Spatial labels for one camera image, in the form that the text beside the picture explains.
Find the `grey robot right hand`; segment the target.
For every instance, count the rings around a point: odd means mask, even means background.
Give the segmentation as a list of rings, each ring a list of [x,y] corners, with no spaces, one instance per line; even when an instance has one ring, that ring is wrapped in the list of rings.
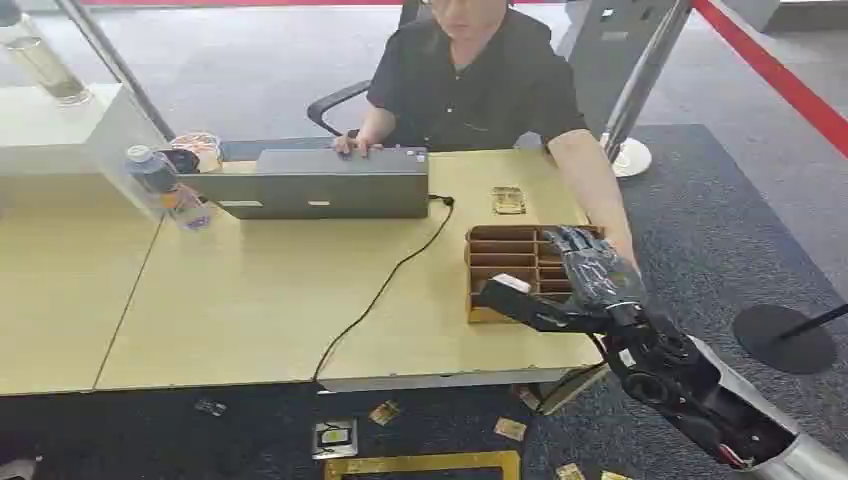
[[[561,309],[572,315],[608,317],[620,325],[640,322],[647,291],[633,263],[590,229],[558,225],[542,231],[557,249],[571,284]]]

